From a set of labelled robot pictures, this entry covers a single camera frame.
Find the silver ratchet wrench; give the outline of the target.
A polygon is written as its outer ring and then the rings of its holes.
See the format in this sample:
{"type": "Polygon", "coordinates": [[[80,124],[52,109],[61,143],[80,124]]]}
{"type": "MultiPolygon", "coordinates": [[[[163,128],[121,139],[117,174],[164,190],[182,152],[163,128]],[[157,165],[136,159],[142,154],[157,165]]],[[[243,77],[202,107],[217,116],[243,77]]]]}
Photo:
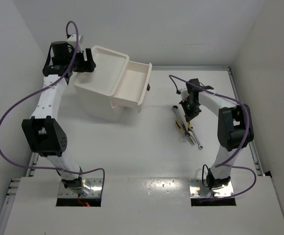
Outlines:
{"type": "Polygon", "coordinates": [[[183,120],[182,120],[182,117],[180,115],[178,106],[176,106],[176,105],[172,106],[172,111],[175,114],[175,118],[178,119],[181,122],[181,124],[185,125],[183,120]]]}

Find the green yellow long-nose pliers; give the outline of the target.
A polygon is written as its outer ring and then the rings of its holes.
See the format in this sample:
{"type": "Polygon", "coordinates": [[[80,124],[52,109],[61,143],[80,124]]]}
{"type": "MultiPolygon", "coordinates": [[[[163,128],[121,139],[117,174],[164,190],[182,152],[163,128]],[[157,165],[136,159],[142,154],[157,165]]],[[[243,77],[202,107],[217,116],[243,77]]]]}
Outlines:
{"type": "Polygon", "coordinates": [[[178,119],[175,119],[175,124],[177,128],[182,132],[182,139],[189,141],[191,145],[195,145],[195,142],[192,139],[191,134],[188,131],[186,131],[185,125],[181,124],[181,122],[178,119]]]}

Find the white top drawer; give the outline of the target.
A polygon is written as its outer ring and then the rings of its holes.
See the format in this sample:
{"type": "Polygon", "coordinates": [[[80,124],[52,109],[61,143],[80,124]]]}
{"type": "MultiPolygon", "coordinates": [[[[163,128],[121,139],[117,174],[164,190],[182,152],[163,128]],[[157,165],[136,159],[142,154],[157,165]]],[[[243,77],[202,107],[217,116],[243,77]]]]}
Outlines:
{"type": "Polygon", "coordinates": [[[152,64],[129,61],[112,102],[115,105],[140,109],[149,84],[152,64]]]}

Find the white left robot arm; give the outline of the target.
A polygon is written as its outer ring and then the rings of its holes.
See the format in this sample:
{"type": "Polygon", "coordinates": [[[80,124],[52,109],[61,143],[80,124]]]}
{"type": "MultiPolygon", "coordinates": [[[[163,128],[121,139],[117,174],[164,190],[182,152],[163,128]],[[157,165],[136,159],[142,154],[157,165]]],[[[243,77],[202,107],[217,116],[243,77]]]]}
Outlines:
{"type": "Polygon", "coordinates": [[[44,90],[31,117],[22,121],[22,129],[32,152],[53,164],[63,186],[86,197],[91,194],[91,183],[65,153],[68,137],[57,121],[62,95],[72,74],[93,72],[96,67],[91,50],[83,49],[82,42],[82,35],[73,34],[65,41],[51,43],[43,67],[44,90]]]}

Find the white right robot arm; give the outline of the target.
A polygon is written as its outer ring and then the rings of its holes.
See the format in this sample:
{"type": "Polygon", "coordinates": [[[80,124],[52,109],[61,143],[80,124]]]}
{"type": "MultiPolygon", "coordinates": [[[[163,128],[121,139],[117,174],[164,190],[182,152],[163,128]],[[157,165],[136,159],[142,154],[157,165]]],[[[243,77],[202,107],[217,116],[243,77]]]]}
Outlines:
{"type": "Polygon", "coordinates": [[[213,189],[227,185],[239,151],[254,138],[249,106],[229,102],[228,97],[216,94],[213,87],[201,86],[197,78],[187,81],[186,87],[186,90],[181,91],[180,105],[187,123],[200,114],[201,106],[218,118],[219,150],[214,164],[208,168],[207,187],[213,189]]]}

